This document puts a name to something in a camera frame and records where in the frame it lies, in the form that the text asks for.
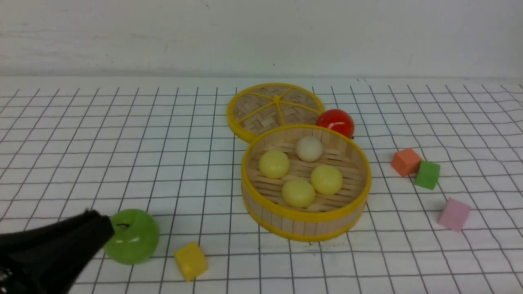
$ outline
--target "steamer basket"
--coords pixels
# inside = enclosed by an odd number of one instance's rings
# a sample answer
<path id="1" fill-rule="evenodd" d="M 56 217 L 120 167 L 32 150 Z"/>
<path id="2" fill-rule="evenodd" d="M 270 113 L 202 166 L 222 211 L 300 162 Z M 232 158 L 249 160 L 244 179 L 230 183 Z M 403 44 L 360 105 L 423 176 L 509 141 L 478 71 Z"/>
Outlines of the steamer basket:
<path id="1" fill-rule="evenodd" d="M 261 84 L 238 93 L 227 108 L 233 133 L 247 143 L 274 128 L 314 125 L 325 111 L 316 95 L 289 84 Z"/>
<path id="2" fill-rule="evenodd" d="M 295 153 L 297 141 L 312 135 L 323 143 L 323 155 L 316 162 L 303 162 Z M 290 171 L 282 179 L 269 179 L 258 170 L 260 157 L 269 150 L 282 150 L 290 160 Z M 343 176 L 343 187 L 335 195 L 316 193 L 314 203 L 305 209 L 289 207 L 281 196 L 290 179 L 310 181 L 320 164 L 336 167 Z M 371 184 L 370 166 L 363 151 L 345 136 L 329 129 L 286 126 L 256 138 L 242 160 L 242 195 L 251 217 L 266 230 L 281 237 L 317 242 L 335 238 L 356 224 L 361 216 Z"/>

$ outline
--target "foam cube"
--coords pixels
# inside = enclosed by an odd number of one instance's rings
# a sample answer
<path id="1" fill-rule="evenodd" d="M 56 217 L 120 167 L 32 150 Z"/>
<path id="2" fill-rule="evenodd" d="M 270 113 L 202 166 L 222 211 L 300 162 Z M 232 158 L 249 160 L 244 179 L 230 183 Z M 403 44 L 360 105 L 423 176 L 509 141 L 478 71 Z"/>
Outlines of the foam cube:
<path id="1" fill-rule="evenodd" d="M 434 190 L 439 179 L 440 165 L 434 162 L 422 161 L 414 185 Z"/>
<path id="2" fill-rule="evenodd" d="M 207 260 L 196 242 L 191 242 L 176 251 L 174 258 L 187 282 L 207 271 Z"/>
<path id="3" fill-rule="evenodd" d="M 449 198 L 443 213 L 439 217 L 438 223 L 443 227 L 460 232 L 470 214 L 470 206 Z"/>
<path id="4" fill-rule="evenodd" d="M 396 152 L 392 158 L 392 167 L 400 176 L 408 176 L 418 171 L 422 158 L 412 149 Z"/>

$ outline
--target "toy tomato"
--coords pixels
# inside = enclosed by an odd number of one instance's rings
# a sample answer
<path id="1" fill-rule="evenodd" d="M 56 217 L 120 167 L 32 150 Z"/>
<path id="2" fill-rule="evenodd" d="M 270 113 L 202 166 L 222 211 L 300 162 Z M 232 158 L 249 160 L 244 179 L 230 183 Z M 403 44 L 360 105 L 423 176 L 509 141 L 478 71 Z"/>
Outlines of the toy tomato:
<path id="1" fill-rule="evenodd" d="M 331 109 L 322 113 L 316 125 L 338 132 L 352 139 L 354 134 L 354 122 L 352 117 L 341 109 Z"/>

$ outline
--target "white grid mat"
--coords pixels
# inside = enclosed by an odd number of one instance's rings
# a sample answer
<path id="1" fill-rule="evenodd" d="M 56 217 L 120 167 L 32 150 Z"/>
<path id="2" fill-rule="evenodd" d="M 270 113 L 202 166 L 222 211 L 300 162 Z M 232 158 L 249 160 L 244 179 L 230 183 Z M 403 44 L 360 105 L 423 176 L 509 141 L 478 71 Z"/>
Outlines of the white grid mat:
<path id="1" fill-rule="evenodd" d="M 352 115 L 373 173 L 358 224 L 309 244 L 274 236 L 246 214 L 247 144 L 225 119 L 242 87 L 228 83 L 4 94 L 0 232 L 86 207 L 155 216 L 160 245 L 147 263 L 123 266 L 99 253 L 71 294 L 523 292 L 521 85 L 300 84 Z M 390 167 L 404 148 L 441 164 L 434 191 Z M 437 224 L 449 197 L 472 207 L 462 233 Z M 190 241 L 209 270 L 185 283 L 173 253 Z"/>

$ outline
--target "yellow rim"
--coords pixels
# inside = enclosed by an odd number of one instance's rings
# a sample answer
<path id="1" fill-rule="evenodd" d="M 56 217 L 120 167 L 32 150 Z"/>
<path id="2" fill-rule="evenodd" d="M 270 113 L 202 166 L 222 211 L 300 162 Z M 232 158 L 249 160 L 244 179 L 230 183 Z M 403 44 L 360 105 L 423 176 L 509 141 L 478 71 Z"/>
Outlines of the yellow rim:
<path id="1" fill-rule="evenodd" d="M 330 234 L 319 235 L 319 236 L 302 236 L 302 235 L 295 235 L 295 234 L 291 234 L 291 233 L 282 231 L 282 230 L 277 229 L 277 228 L 273 227 L 272 225 L 264 222 L 256 214 L 254 214 L 252 209 L 245 202 L 245 198 L 243 199 L 243 205 L 245 206 L 245 209 L 247 209 L 247 212 L 254 219 L 254 221 L 257 222 L 259 225 L 261 225 L 265 230 L 273 233 L 274 235 L 280 236 L 282 238 L 293 240 L 293 241 L 298 241 L 298 242 L 320 242 L 320 241 L 334 239 L 334 238 L 344 234 L 345 232 L 350 230 L 352 227 L 354 227 L 354 225 L 356 225 L 356 223 L 361 218 L 361 215 L 363 214 L 363 211 L 362 211 L 353 222 L 351 222 L 348 226 L 344 227 L 343 229 L 341 229 L 339 231 L 335 231 Z"/>
<path id="2" fill-rule="evenodd" d="M 283 206 L 277 205 L 277 204 L 269 201 L 267 198 L 263 197 L 256 190 L 256 188 L 254 188 L 253 184 L 251 183 L 251 181 L 249 180 L 249 178 L 247 176 L 247 167 L 246 167 L 247 156 L 251 152 L 251 149 L 253 148 L 253 146 L 257 142 L 259 142 L 260 140 L 262 140 L 263 138 L 265 138 L 266 136 L 268 136 L 272 133 L 287 130 L 287 129 L 295 129 L 295 128 L 310 128 L 310 129 L 322 130 L 324 132 L 330 133 L 331 135 L 335 135 L 340 138 L 343 138 L 343 140 L 345 140 L 348 144 L 350 144 L 355 150 L 358 151 L 360 156 L 363 157 L 363 161 L 365 162 L 365 166 L 368 171 L 367 184 L 365 185 L 365 188 L 363 189 L 361 194 L 358 196 L 358 198 L 356 198 L 356 200 L 354 200 L 351 204 L 338 208 L 338 209 L 335 209 L 335 210 L 327 211 L 327 212 L 294 211 L 294 210 L 287 209 Z M 279 127 L 279 128 L 275 128 L 273 130 L 267 131 L 254 139 L 254 141 L 247 148 L 247 151 L 245 151 L 245 154 L 243 155 L 243 159 L 242 159 L 242 181 L 245 184 L 249 195 L 251 195 L 252 198 L 256 202 L 258 202 L 262 207 L 268 209 L 269 211 L 272 211 L 282 217 L 290 218 L 290 219 L 293 219 L 296 221 L 303 221 L 303 222 L 331 221 L 331 220 L 336 220 L 336 219 L 342 218 L 342 217 L 346 216 L 347 214 L 354 212 L 367 199 L 367 196 L 368 196 L 369 190 L 370 190 L 371 180 L 372 180 L 372 175 L 371 175 L 369 162 L 367 160 L 367 157 L 363 153 L 363 151 L 358 147 L 358 145 L 356 145 L 354 142 L 352 142 L 352 140 L 341 135 L 340 133 L 337 133 L 333 130 L 326 129 L 323 127 L 318 127 L 318 126 L 291 125 L 291 126 L 283 126 L 283 127 Z"/>
<path id="3" fill-rule="evenodd" d="M 281 95 L 281 98 L 285 97 L 285 94 L 287 94 L 287 92 L 289 92 L 290 90 L 292 89 L 296 89 L 296 90 L 300 90 L 302 92 L 305 92 L 307 93 L 309 96 L 312 97 L 312 99 L 314 100 L 314 102 L 316 102 L 317 106 L 318 106 L 318 109 L 319 110 L 315 110 L 315 109 L 311 109 L 309 107 L 306 107 L 306 106 L 301 106 L 301 105 L 298 105 L 298 104 L 294 104 L 294 103 L 289 103 L 289 102 L 286 102 L 286 101 L 274 101 L 272 97 L 268 97 L 268 96 L 264 96 L 264 95 L 259 95 L 259 94 L 256 94 L 256 93 L 251 93 L 251 94 L 254 94 L 254 95 L 258 95 L 258 96 L 262 96 L 264 98 L 267 98 L 269 100 L 271 100 L 272 102 L 268 105 L 265 105 L 264 107 L 254 111 L 253 113 L 249 114 L 248 116 L 250 117 L 251 115 L 257 113 L 258 111 L 262 110 L 263 108 L 266 108 L 268 107 L 269 105 L 273 105 L 273 104 L 276 104 L 276 107 L 278 108 L 278 112 L 280 114 L 280 118 L 281 118 L 281 121 L 282 123 L 283 122 L 283 115 L 281 113 L 281 110 L 280 110 L 280 107 L 279 107 L 279 103 L 281 104 L 288 104 L 288 105 L 293 105 L 293 106 L 297 106 L 297 107 L 301 107 L 303 109 L 306 109 L 306 110 L 309 110 L 309 111 L 313 111 L 313 112 L 318 112 L 318 113 L 322 113 L 325 111 L 325 107 L 323 106 L 323 103 L 321 102 L 321 100 L 316 96 L 314 95 L 312 92 L 310 92 L 309 90 L 307 89 L 304 89 L 302 87 L 298 87 L 298 86 L 295 86 L 295 85 L 291 85 L 291 84 L 285 84 L 285 83 L 268 83 L 268 84 L 260 84 L 260 85 L 256 85 L 256 86 L 252 86 L 252 87 L 249 87 L 241 92 L 239 92 L 238 94 L 236 94 L 232 100 L 229 102 L 229 105 L 227 106 L 227 123 L 229 124 L 229 128 L 231 128 L 231 131 L 236 135 L 238 136 L 238 138 L 242 139 L 243 141 L 247 142 L 247 143 L 251 143 L 252 141 L 254 141 L 254 139 L 256 137 L 258 137 L 257 134 L 255 133 L 252 133 L 252 132 L 249 132 L 247 130 L 245 130 L 244 128 L 242 128 L 239 124 L 238 121 L 236 121 L 236 118 L 234 118 L 234 105 L 236 105 L 236 102 L 241 98 L 243 97 L 245 94 L 249 93 L 250 91 L 252 90 L 255 90 L 255 89 L 259 89 L 259 88 L 263 88 L 263 87 L 267 87 L 267 86 L 283 86 L 283 87 L 289 87 L 289 89 L 287 89 L 287 91 L 285 91 L 282 95 Z"/>

